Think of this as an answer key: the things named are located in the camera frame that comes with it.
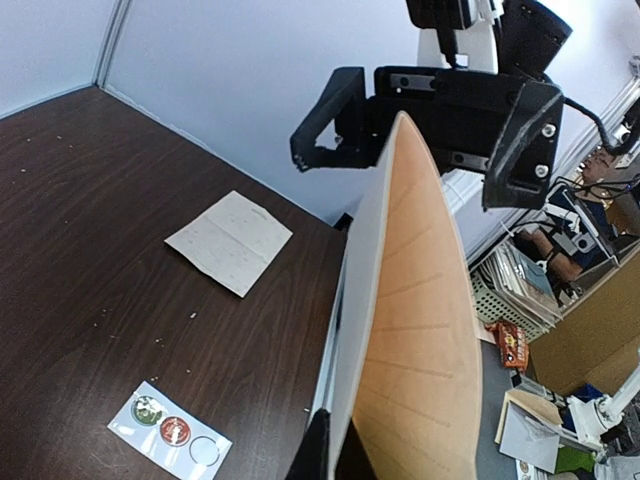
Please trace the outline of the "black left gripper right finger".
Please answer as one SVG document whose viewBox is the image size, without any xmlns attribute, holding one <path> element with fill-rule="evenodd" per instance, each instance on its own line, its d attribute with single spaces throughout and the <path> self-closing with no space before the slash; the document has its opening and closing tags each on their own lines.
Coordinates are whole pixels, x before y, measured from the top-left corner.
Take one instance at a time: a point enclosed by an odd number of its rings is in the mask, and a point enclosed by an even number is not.
<svg viewBox="0 0 640 480">
<path fill-rule="evenodd" d="M 353 421 L 350 421 L 337 462 L 338 480 L 375 480 L 375 472 Z"/>
</svg>

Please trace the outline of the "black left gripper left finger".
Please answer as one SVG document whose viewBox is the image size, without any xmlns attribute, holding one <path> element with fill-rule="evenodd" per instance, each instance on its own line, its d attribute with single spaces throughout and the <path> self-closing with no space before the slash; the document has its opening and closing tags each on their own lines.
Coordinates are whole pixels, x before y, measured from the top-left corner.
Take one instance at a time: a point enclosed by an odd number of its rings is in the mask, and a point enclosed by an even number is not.
<svg viewBox="0 0 640 480">
<path fill-rule="evenodd" d="M 329 464 L 330 412 L 318 409 L 305 431 L 286 480 L 327 480 Z"/>
</svg>

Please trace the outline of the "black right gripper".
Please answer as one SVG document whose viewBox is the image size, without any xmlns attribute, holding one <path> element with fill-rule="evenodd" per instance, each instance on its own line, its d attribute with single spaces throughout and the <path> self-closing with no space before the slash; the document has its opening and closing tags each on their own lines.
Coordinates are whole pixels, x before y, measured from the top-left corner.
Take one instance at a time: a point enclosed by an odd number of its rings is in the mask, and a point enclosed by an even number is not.
<svg viewBox="0 0 640 480">
<path fill-rule="evenodd" d="M 489 158 L 482 207 L 540 209 L 550 187 L 563 113 L 554 84 L 504 74 L 383 66 L 366 95 L 362 67 L 335 69 L 291 135 L 301 172 L 377 165 L 396 114 L 407 113 L 440 164 Z"/>
</svg>

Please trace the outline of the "tan letter paper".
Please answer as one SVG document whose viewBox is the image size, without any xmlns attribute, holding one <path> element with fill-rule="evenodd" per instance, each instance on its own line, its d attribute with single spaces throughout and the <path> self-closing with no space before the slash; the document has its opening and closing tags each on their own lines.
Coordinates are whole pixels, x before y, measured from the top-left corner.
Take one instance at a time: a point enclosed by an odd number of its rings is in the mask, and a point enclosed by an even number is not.
<svg viewBox="0 0 640 480">
<path fill-rule="evenodd" d="M 329 463 L 355 428 L 380 479 L 473 479 L 482 355 L 432 154 L 396 116 L 349 229 Z"/>
</svg>

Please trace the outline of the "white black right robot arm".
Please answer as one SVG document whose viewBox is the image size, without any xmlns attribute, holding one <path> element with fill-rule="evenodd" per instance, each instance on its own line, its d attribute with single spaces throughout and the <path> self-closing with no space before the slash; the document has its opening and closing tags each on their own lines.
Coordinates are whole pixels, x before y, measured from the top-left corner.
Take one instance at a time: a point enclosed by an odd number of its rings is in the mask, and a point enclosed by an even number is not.
<svg viewBox="0 0 640 480">
<path fill-rule="evenodd" d="M 437 169 L 483 176 L 486 209 L 540 209 L 565 98 L 543 80 L 570 27 L 536 1 L 411 1 L 413 66 L 335 69 L 290 138 L 300 171 L 378 164 L 397 116 L 413 121 Z"/>
</svg>

